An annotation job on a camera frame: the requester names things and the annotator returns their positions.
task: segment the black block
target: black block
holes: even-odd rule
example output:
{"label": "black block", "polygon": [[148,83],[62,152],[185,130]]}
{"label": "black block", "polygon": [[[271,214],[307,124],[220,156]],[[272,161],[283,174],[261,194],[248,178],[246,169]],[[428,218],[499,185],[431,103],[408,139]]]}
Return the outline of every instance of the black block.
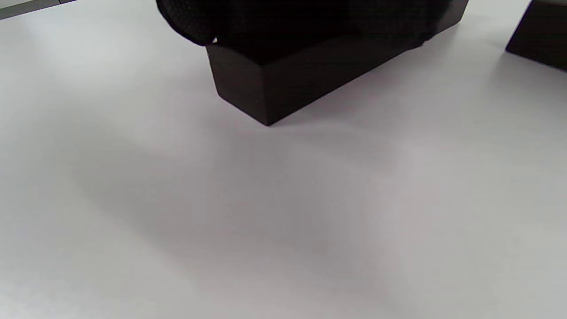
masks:
{"label": "black block", "polygon": [[[453,0],[435,34],[457,24],[468,0]],[[265,125],[319,99],[403,52],[349,26],[301,39],[255,37],[207,45],[218,94]]]}
{"label": "black block", "polygon": [[567,70],[567,0],[534,0],[506,50]]}

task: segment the white surface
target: white surface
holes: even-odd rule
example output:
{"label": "white surface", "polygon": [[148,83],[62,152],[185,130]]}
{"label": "white surface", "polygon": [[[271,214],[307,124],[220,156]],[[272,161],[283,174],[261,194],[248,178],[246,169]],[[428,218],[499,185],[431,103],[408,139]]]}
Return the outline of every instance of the white surface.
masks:
{"label": "white surface", "polygon": [[0,21],[0,318],[567,317],[567,74],[503,54],[526,4],[274,128],[152,0]]}
{"label": "white surface", "polygon": [[0,8],[10,7],[30,0],[0,0]]}

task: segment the black rectangular block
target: black rectangular block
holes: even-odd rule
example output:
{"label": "black rectangular block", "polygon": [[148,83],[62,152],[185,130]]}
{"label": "black rectangular block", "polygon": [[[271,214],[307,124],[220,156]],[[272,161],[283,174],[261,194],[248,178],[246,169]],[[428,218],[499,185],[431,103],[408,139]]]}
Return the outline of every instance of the black rectangular block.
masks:
{"label": "black rectangular block", "polygon": [[506,50],[567,70],[567,0],[533,0]]}
{"label": "black rectangular block", "polygon": [[[468,0],[453,0],[436,33],[457,24]],[[207,46],[218,94],[271,125],[413,47],[381,47],[355,31]]]}

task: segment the black textured cloth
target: black textured cloth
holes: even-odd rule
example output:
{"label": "black textured cloth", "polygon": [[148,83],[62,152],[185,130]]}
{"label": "black textured cloth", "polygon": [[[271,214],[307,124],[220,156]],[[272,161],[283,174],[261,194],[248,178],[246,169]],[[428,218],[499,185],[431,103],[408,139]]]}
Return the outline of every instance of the black textured cloth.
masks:
{"label": "black textured cloth", "polygon": [[199,45],[215,38],[358,32],[390,46],[431,38],[451,0],[157,0],[170,26]]}

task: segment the black object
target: black object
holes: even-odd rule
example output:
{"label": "black object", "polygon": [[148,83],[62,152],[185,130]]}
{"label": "black object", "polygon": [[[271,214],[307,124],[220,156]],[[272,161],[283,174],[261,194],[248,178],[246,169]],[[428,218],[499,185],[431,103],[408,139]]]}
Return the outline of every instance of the black object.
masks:
{"label": "black object", "polygon": [[457,24],[468,0],[157,0],[218,94],[271,125]]}
{"label": "black object", "polygon": [[533,0],[506,50],[567,71],[567,0]]}

